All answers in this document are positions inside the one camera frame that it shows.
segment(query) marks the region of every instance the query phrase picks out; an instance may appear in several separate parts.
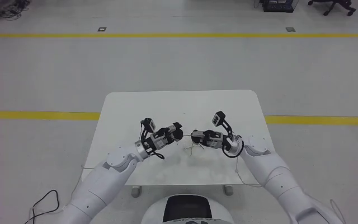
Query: table caster wheel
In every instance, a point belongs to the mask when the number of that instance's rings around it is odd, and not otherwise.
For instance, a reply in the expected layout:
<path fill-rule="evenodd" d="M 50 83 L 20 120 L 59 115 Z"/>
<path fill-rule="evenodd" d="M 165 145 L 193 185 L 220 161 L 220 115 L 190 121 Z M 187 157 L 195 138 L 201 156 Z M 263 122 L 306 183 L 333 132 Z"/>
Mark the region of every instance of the table caster wheel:
<path fill-rule="evenodd" d="M 142 186 L 132 186 L 131 195 L 133 198 L 139 197 L 141 192 L 142 192 Z"/>
<path fill-rule="evenodd" d="M 224 185 L 223 190 L 227 196 L 231 196 L 234 194 L 234 188 L 231 185 Z"/>

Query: yellow floor line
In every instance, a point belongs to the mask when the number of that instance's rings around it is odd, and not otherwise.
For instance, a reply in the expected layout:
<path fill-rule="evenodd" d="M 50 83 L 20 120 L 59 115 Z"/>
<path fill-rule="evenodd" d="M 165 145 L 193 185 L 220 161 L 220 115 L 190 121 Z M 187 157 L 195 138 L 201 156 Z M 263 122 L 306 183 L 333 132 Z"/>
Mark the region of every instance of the yellow floor line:
<path fill-rule="evenodd" d="M 358 38 L 358 34 L 137 33 L 0 34 L 0 38 Z"/>
<path fill-rule="evenodd" d="M 0 111 L 0 119 L 98 120 L 100 114 L 60 111 Z"/>
<path fill-rule="evenodd" d="M 0 119 L 98 120 L 100 113 L 60 111 L 0 111 Z M 267 124 L 358 125 L 356 116 L 265 116 Z"/>

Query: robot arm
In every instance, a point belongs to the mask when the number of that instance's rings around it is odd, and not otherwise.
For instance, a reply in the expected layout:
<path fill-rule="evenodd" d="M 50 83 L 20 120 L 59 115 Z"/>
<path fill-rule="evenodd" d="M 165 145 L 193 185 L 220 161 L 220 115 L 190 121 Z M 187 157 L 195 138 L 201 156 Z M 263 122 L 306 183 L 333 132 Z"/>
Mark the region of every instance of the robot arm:
<path fill-rule="evenodd" d="M 264 139 L 251 136 L 250 144 L 245 145 L 241 136 L 233 135 L 222 111 L 215 114 L 213 124 L 216 127 L 222 125 L 228 132 L 227 136 L 212 130 L 195 130 L 191 134 L 192 141 L 222 148 L 226 156 L 226 152 L 232 155 L 230 158 L 241 155 L 255 179 L 283 207 L 291 224 L 342 224 L 334 211 L 303 192 L 285 161 L 265 147 Z"/>
<path fill-rule="evenodd" d="M 88 224 L 119 193 L 128 178 L 142 162 L 151 155 L 164 158 L 157 151 L 183 137 L 182 126 L 174 123 L 154 132 L 155 125 L 150 118 L 141 122 L 144 130 L 141 140 L 134 144 L 117 148 L 100 162 L 73 194 L 72 200 L 60 214 L 58 224 Z"/>

